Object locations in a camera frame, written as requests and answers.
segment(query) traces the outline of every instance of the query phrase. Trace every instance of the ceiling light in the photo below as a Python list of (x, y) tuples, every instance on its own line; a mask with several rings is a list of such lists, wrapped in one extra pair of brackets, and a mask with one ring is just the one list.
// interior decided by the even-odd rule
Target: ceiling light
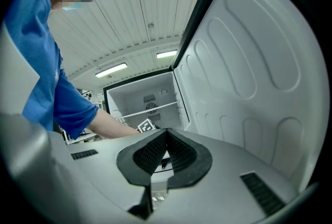
[(168, 51), (168, 52), (160, 52), (157, 54), (157, 58), (164, 58), (168, 56), (176, 55), (177, 50), (174, 51)]
[(96, 77), (103, 77), (103, 76), (107, 76), (115, 71), (118, 71), (118, 70), (121, 70), (121, 69), (124, 69), (127, 67), (127, 64), (126, 63), (122, 63), (122, 64), (118, 64), (116, 66), (112, 66), (106, 70), (103, 70), (99, 73), (97, 73), (95, 76)]

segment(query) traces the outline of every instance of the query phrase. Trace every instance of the blue shirt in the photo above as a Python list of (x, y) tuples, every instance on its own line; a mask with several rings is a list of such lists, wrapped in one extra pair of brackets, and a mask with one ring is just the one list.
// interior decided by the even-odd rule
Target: blue shirt
[(40, 79), (34, 87), (23, 116), (53, 130), (55, 120), (76, 139), (98, 110), (67, 80), (62, 58), (47, 25), (50, 0), (13, 0), (5, 15), (8, 32)]

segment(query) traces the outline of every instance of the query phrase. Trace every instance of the fan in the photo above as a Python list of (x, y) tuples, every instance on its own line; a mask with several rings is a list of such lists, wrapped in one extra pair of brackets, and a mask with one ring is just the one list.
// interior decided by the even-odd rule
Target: fan
[[(156, 103), (153, 103), (153, 102), (149, 102), (148, 104), (146, 104), (146, 107), (145, 109), (146, 110), (149, 110), (149, 109), (153, 109), (153, 108), (156, 108), (157, 107), (157, 104)], [(148, 111), (149, 114), (154, 114), (157, 110), (152, 110), (152, 111)]]

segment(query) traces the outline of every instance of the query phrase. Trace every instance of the short sleeve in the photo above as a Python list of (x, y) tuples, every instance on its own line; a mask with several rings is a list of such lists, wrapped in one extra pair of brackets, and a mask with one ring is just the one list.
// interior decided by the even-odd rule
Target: short sleeve
[(86, 128), (96, 115), (98, 107), (85, 99), (60, 70), (54, 95), (54, 120), (73, 139)]

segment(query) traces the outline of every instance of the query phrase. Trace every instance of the white corrugated ceiling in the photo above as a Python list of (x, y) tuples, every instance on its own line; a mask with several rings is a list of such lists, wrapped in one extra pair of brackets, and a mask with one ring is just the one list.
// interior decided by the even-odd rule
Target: white corrugated ceiling
[[(173, 58), (157, 52), (178, 49), (197, 0), (94, 0), (80, 9), (52, 11), (49, 27), (61, 49), (70, 81), (99, 89), (165, 69)], [(95, 73), (126, 62), (110, 76)]]

